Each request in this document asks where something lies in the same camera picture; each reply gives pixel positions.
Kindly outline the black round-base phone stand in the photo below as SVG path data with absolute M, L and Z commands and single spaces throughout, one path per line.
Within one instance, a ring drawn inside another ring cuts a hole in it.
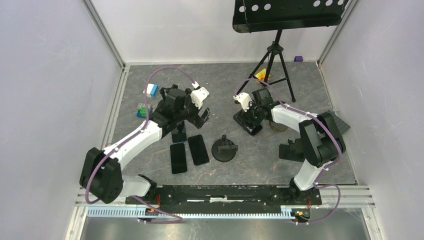
M 226 163 L 236 156 L 238 149 L 238 145 L 229 140 L 224 134 L 220 139 L 213 143 L 211 153 L 215 160 L 221 163 Z

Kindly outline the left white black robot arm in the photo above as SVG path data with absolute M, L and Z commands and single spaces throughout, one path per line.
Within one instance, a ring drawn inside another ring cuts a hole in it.
M 103 149 L 91 148 L 84 160 L 79 184 L 85 189 L 85 201 L 94 204 L 113 202 L 118 197 L 137 196 L 145 204 L 153 203 L 157 190 L 143 176 L 127 176 L 122 170 L 148 146 L 160 141 L 187 121 L 200 129 L 209 119 L 210 109 L 199 114 L 210 95 L 205 87 L 179 89 L 177 85 L 162 88 L 162 99 L 152 115 L 139 127 Z

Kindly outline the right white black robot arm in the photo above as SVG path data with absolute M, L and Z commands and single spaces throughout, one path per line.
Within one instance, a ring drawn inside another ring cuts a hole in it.
M 262 129 L 263 121 L 284 125 L 300 134 L 299 138 L 280 144 L 278 150 L 280 159 L 302 163 L 288 187 L 289 199 L 302 204 L 309 198 L 322 170 L 339 160 L 346 151 L 335 118 L 329 112 L 304 112 L 285 102 L 275 101 L 266 88 L 252 94 L 241 92 L 233 99 L 241 106 L 233 118 L 250 135 Z

